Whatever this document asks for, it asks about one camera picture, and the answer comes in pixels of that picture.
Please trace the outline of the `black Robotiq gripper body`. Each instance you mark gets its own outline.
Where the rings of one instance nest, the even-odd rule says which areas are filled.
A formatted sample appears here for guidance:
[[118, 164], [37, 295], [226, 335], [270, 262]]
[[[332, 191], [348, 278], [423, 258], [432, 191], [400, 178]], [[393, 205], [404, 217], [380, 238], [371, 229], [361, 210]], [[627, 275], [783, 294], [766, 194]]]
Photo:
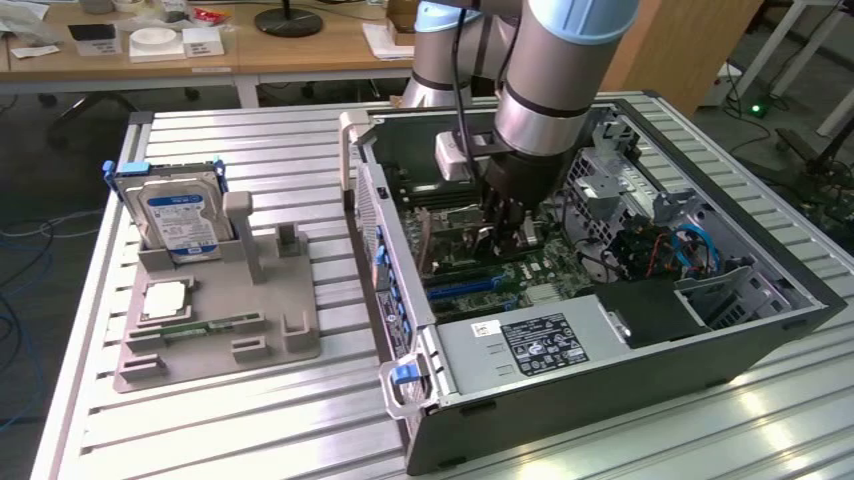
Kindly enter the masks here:
[[552, 194], [564, 171], [567, 155], [533, 156], [516, 151], [489, 157], [485, 199], [512, 201], [532, 210]]

